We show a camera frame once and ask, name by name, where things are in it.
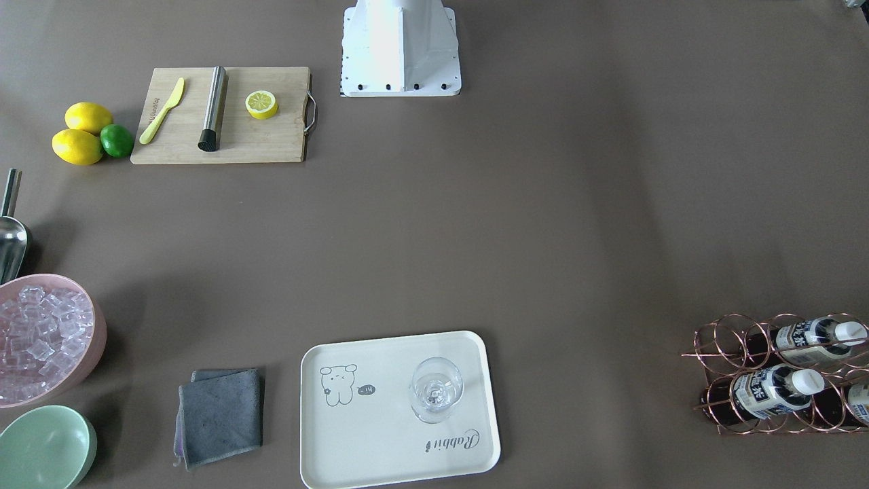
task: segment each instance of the green lime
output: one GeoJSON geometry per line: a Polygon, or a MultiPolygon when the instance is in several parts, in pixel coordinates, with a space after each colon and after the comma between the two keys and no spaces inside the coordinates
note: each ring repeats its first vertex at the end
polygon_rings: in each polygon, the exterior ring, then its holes
{"type": "Polygon", "coordinates": [[[109,124],[103,127],[100,143],[106,153],[113,157],[128,157],[133,152],[133,135],[122,125],[109,124]]]}

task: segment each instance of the green bowl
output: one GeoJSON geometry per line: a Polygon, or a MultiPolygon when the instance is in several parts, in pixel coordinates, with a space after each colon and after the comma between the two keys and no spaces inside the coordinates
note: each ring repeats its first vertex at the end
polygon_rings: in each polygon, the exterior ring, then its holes
{"type": "Polygon", "coordinates": [[[58,489],[78,484],[96,454],[90,422],[65,405],[26,412],[0,433],[5,489],[58,489]]]}

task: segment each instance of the lime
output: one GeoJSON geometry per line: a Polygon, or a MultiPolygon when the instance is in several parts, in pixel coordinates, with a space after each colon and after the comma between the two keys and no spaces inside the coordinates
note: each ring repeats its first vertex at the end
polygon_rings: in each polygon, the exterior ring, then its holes
{"type": "Polygon", "coordinates": [[[103,127],[100,131],[100,143],[112,157],[128,157],[133,152],[133,135],[122,125],[109,124],[103,127]]]}
{"type": "Polygon", "coordinates": [[[94,164],[103,157],[100,138],[80,129],[64,129],[55,134],[51,149],[72,164],[94,164]]]}
{"type": "Polygon", "coordinates": [[[255,119],[268,119],[277,113],[275,94],[267,90],[257,90],[244,100],[248,113],[255,119]]]}
{"type": "Polygon", "coordinates": [[[97,135],[103,127],[112,123],[109,109],[93,102],[79,102],[66,110],[63,117],[70,129],[80,129],[97,135]]]}

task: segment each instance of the bottle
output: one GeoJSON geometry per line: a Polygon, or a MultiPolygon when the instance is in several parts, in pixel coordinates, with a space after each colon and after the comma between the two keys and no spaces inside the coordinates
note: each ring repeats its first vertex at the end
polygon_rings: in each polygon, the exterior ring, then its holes
{"type": "Polygon", "coordinates": [[[844,402],[835,389],[825,389],[814,396],[815,424],[821,428],[854,429],[869,426],[869,384],[854,384],[843,389],[844,402]]]}
{"type": "MultiPolygon", "coordinates": [[[[770,345],[767,345],[762,334],[748,337],[746,366],[764,365],[764,358],[770,347],[792,365],[831,364],[852,356],[853,347],[862,344],[866,336],[866,328],[857,321],[840,323],[833,318],[809,319],[770,331],[770,345]]],[[[773,352],[769,355],[767,365],[780,363],[773,352]]]]}
{"type": "Polygon", "coordinates": [[[732,385],[732,390],[729,384],[713,385],[708,400],[700,397],[703,404],[728,401],[703,409],[712,421],[724,426],[806,409],[812,395],[824,388],[824,378],[811,369],[780,364],[744,373],[732,385]]]}

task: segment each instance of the bear drawing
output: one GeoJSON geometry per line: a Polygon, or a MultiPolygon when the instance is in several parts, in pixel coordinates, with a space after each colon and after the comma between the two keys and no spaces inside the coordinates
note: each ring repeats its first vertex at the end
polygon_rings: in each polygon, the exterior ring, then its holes
{"type": "Polygon", "coordinates": [[[326,394],[326,404],[350,404],[353,400],[353,383],[356,380],[356,365],[338,365],[320,369],[320,382],[326,394]]]}

